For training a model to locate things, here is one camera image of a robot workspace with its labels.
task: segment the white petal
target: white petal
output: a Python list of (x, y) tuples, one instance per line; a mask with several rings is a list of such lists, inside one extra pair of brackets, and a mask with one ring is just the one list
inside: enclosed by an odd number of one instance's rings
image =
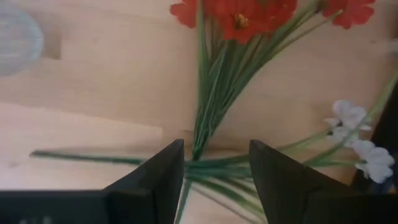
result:
[(394, 158), (390, 155), (387, 149), (381, 147), (376, 147), (370, 152), (367, 162), (384, 166), (391, 166), (395, 163)]
[[(332, 129), (332, 135), (328, 136), (328, 139), (332, 141), (333, 143), (340, 143), (341, 141), (344, 140), (348, 136), (349, 129), (344, 128), (344, 127), (337, 127)], [(358, 134), (355, 133), (352, 136), (349, 137), (349, 139), (344, 143), (344, 146), (346, 147), (351, 147), (352, 143), (357, 141), (359, 138)]]
[(340, 123), (340, 120), (336, 118), (326, 118), (323, 121), (328, 123), (331, 127), (337, 127), (337, 124)]
[(363, 131), (372, 131), (372, 127), (370, 127), (369, 125), (364, 124), (364, 125), (362, 125), (362, 126), (360, 127), (360, 130), (363, 130)]
[(365, 164), (355, 164), (355, 167), (363, 171), (365, 178), (369, 178), (368, 167)]
[(393, 172), (390, 167), (378, 164), (367, 164), (370, 178), (378, 184), (383, 183)]
[(333, 104), (333, 112), (335, 113), (337, 118), (340, 118), (344, 114), (348, 113), (349, 110), (354, 106), (349, 101), (346, 100), (338, 100)]
[(354, 106), (348, 111), (344, 112), (341, 115), (340, 119), (343, 122), (344, 126), (354, 129), (357, 127), (357, 125), (360, 124), (365, 116), (366, 110), (364, 108), (360, 106)]
[(371, 141), (357, 140), (352, 143), (351, 147), (361, 159), (367, 160), (371, 151), (374, 149), (374, 144)]

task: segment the glass object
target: glass object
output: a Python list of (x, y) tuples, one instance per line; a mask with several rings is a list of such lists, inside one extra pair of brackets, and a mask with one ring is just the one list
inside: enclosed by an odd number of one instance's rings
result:
[(0, 77), (27, 68), (40, 58), (43, 46), (43, 33), (33, 18), (0, 0)]

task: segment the black object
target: black object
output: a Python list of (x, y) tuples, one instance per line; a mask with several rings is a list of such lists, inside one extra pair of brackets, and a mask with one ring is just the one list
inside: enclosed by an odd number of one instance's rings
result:
[(269, 224), (398, 223), (398, 196), (362, 194), (260, 141), (249, 157)]
[[(398, 159), (398, 85), (391, 93), (389, 101), (384, 108), (380, 120), (373, 132), (371, 141), (377, 147), (387, 149), (395, 160)], [(394, 175), (384, 183), (377, 184), (370, 179), (366, 179), (361, 170), (357, 170), (351, 186), (356, 190), (367, 193), (383, 194), (390, 191), (393, 184), (398, 186), (398, 164), (392, 167)]]
[(183, 179), (176, 140), (103, 190), (2, 191), (1, 224), (172, 224)]

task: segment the flower stem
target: flower stem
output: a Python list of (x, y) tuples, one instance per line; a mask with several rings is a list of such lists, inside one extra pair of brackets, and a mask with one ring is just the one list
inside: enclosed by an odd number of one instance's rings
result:
[(207, 167), (221, 167), (221, 166), (227, 166), (227, 165), (231, 165), (231, 164), (239, 164), (239, 163), (245, 163), (245, 162), (249, 162), (249, 155), (233, 156), (233, 157), (227, 157), (227, 158), (222, 158), (222, 159), (207, 159), (207, 160), (202, 160), (202, 161), (191, 161), (191, 162), (187, 162), (187, 166), (207, 168)]
[(319, 28), (320, 26), (326, 24), (329, 21), (332, 21), (333, 19), (335, 19), (337, 16), (339, 16), (341, 13), (343, 13), (343, 10), (338, 11), (336, 14), (334, 14), (333, 16), (325, 19), (324, 21), (316, 24), (315, 26), (303, 31), (301, 34), (299, 34), (298, 36), (294, 37), (293, 39), (290, 39), (289, 41), (287, 41), (285, 44), (283, 44), (281, 47), (279, 47), (278, 49), (275, 50), (275, 52), (273, 52), (274, 55), (279, 54), (281, 51), (283, 51), (286, 47), (290, 46), (291, 44), (293, 44), (294, 42), (300, 40), (302, 37), (306, 36), (307, 34), (311, 33), (312, 31), (314, 31), (316, 28)]
[(339, 160), (320, 161), (319, 163), (313, 163), (311, 167), (317, 168), (317, 167), (330, 167), (330, 166), (354, 166), (355, 164), (366, 164), (366, 161), (339, 161)]
[(175, 216), (175, 223), (179, 224), (182, 219), (182, 213), (184, 212), (185, 206), (187, 204), (188, 194), (192, 186), (192, 181), (187, 179), (182, 187), (182, 195), (180, 203), (178, 204), (177, 214)]
[(278, 147), (277, 150), (282, 151), (282, 152), (290, 152), (293, 150), (298, 150), (298, 149), (303, 149), (306, 146), (309, 146), (319, 140), (324, 139), (328, 133), (330, 132), (330, 128), (328, 128), (327, 130), (321, 131), (319, 133), (316, 133), (308, 138), (305, 138), (303, 140), (299, 140), (298, 142), (292, 143), (292, 144), (288, 144), (286, 146), (282, 146), (282, 147)]
[(237, 181), (236, 179), (229, 178), (229, 177), (218, 177), (216, 178), (217, 180), (224, 182), (230, 186), (233, 186), (239, 190), (242, 190), (243, 192), (247, 193), (248, 195), (254, 197), (254, 198), (259, 198), (257, 191), (255, 190), (254, 187), (249, 187), (247, 184), (241, 183)]
[(210, 95), (205, 103), (205, 110), (203, 116), (198, 116), (197, 125), (195, 126), (195, 136), (193, 140), (193, 160), (197, 161), (201, 157), (205, 146), (209, 138), (213, 135), (214, 130), (210, 129), (208, 126), (208, 122), (211, 120), (212, 115), (212, 107), (214, 104), (214, 100), (216, 98), (216, 87), (218, 80), (220, 78), (221, 69), (223, 67), (224, 60), (226, 58), (227, 45), (224, 46), (222, 53), (217, 56), (216, 61), (211, 67), (209, 74), (214, 78), (214, 81), (211, 83)]
[(44, 157), (52, 159), (66, 159), (72, 161), (90, 161), (90, 162), (108, 162), (113, 164), (130, 164), (140, 165), (145, 162), (145, 159), (131, 159), (125, 157), (106, 157), (106, 156), (83, 156), (65, 154), (61, 152), (41, 151), (36, 150), (30, 154), (31, 157)]
[(262, 208), (256, 205), (255, 203), (249, 201), (248, 199), (244, 198), (242, 195), (238, 194), (237, 192), (223, 185), (212, 182), (208, 179), (198, 178), (198, 177), (189, 177), (189, 179), (208, 189), (211, 189), (215, 192), (218, 192), (221, 195), (228, 197), (229, 199), (240, 205), (242, 208), (246, 209), (247, 211), (251, 212), (253, 215), (264, 220), (264, 212)]
[(251, 177), (250, 167), (187, 169), (186, 175), (190, 176), (190, 174), (202, 175), (204, 177), (235, 177), (235, 178)]

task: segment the flower center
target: flower center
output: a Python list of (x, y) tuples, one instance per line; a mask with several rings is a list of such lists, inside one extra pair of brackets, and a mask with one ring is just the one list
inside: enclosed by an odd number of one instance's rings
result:
[(235, 28), (242, 29), (249, 26), (249, 19), (242, 14), (235, 15)]

